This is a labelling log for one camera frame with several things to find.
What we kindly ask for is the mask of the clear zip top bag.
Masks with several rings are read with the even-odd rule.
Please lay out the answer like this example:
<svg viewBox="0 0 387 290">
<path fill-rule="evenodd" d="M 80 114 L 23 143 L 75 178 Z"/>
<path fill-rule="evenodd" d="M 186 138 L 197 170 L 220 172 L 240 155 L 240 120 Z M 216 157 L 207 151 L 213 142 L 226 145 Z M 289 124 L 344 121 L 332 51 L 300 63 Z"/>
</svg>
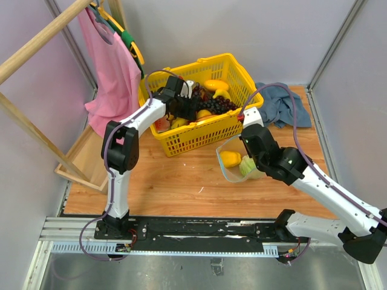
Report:
<svg viewBox="0 0 387 290">
<path fill-rule="evenodd" d="M 240 135 L 235 135 L 216 149 L 223 176 L 232 183 L 265 177 L 265 173 L 256 168 L 254 160 L 249 157 L 239 138 Z"/>
</svg>

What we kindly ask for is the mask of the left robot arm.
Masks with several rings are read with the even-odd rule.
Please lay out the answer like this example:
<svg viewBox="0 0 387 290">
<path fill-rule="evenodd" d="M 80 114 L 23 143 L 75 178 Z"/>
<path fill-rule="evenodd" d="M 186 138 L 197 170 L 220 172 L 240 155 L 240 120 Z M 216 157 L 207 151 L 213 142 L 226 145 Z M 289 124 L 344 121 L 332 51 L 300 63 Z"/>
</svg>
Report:
<svg viewBox="0 0 387 290">
<path fill-rule="evenodd" d="M 108 202 L 96 225 L 96 239 L 126 239 L 134 232 L 127 197 L 130 175 L 139 159 L 139 139 L 165 116 L 193 121 L 198 104 L 198 97 L 193 96 L 194 84 L 173 74 L 163 88 L 150 92 L 148 100 L 132 115 L 106 125 L 101 156 L 109 178 Z"/>
</svg>

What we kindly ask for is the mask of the yellow banana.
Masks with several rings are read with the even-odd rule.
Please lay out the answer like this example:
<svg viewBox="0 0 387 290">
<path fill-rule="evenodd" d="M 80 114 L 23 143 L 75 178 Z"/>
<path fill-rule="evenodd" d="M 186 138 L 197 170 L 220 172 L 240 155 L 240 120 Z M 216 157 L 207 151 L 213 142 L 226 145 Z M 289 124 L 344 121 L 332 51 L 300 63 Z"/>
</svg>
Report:
<svg viewBox="0 0 387 290">
<path fill-rule="evenodd" d="M 212 96 L 212 99 L 221 101 L 231 101 L 230 94 L 225 89 L 217 89 L 214 95 Z"/>
</svg>

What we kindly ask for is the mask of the yellow bell pepper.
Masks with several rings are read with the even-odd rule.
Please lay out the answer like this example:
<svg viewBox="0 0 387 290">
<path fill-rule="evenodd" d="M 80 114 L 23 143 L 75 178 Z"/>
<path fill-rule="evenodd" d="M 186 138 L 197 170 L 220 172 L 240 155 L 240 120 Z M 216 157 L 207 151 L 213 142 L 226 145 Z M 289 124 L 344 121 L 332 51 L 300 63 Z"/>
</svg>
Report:
<svg viewBox="0 0 387 290">
<path fill-rule="evenodd" d="M 242 161 L 242 156 L 240 153 L 228 150 L 220 152 L 220 158 L 225 168 L 238 166 Z"/>
</svg>

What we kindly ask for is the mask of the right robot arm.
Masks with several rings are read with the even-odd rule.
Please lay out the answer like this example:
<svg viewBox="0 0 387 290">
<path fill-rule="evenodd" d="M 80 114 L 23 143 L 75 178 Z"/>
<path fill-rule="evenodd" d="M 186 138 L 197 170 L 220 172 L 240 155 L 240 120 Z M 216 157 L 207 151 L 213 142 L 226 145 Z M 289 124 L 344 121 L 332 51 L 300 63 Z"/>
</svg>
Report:
<svg viewBox="0 0 387 290">
<path fill-rule="evenodd" d="M 278 240 L 307 237 L 341 246 L 362 263 L 376 261 L 386 242 L 386 210 L 363 202 L 332 180 L 300 146 L 279 147 L 260 124 L 245 127 L 240 139 L 258 170 L 310 195 L 337 217 L 322 219 L 285 209 L 275 220 Z"/>
</svg>

